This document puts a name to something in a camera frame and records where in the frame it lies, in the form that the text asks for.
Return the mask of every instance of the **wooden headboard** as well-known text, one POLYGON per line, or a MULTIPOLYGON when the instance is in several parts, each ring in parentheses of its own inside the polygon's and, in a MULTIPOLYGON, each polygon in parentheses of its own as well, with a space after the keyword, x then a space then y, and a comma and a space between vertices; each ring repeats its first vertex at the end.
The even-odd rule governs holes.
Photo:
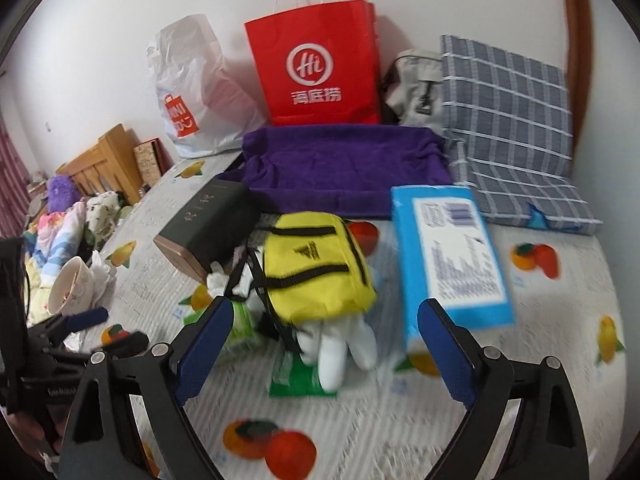
POLYGON ((136 146, 122 124, 105 133, 98 143, 56 171, 72 178, 87 195, 121 191, 133 205, 140 201, 142 178, 133 155, 136 146))

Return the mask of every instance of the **blue gripper pad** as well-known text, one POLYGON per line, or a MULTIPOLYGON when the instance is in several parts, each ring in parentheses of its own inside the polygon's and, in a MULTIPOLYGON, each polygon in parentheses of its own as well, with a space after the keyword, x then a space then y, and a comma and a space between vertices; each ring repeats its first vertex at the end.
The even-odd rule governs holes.
POLYGON ((174 392, 179 406, 196 397, 207 379, 213 363, 234 325, 234 306, 226 298, 202 327, 189 351, 180 360, 177 370, 178 386, 174 392))
POLYGON ((65 326, 69 332, 80 332, 90 326, 100 325, 100 323, 107 321, 108 318, 109 313, 107 309, 99 306, 98 308, 93 308, 86 312, 75 314, 74 316, 68 316, 65 320, 65 326))
POLYGON ((474 369, 445 322, 425 300, 418 308, 418 330, 442 375, 449 395, 468 410, 476 401, 474 369))

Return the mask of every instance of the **white bowl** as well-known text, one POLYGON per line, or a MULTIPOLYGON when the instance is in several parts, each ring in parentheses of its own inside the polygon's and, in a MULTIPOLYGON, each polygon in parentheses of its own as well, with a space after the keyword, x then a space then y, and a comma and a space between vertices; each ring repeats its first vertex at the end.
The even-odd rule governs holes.
POLYGON ((80 256, 71 258, 51 287, 49 305, 50 314, 72 316, 91 308, 94 297, 94 275, 80 256))

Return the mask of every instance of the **white circular logo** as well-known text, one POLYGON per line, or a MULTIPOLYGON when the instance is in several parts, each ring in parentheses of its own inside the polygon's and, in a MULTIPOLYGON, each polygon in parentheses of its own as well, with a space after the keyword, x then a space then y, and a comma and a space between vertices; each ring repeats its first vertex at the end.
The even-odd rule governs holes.
POLYGON ((334 71, 334 60, 324 46, 303 43, 287 56, 287 72, 296 83, 316 86, 324 83, 334 71))

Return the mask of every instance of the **adidas logo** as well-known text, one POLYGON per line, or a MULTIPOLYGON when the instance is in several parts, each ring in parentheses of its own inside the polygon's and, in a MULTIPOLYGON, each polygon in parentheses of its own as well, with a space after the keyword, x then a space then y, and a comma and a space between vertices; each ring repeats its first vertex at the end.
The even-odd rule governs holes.
POLYGON ((310 260, 320 259, 320 254, 318 254, 318 247, 316 247, 315 242, 309 242, 307 245, 303 245, 302 247, 298 247, 297 249, 293 250, 298 254, 302 254, 302 256, 306 256, 310 260))

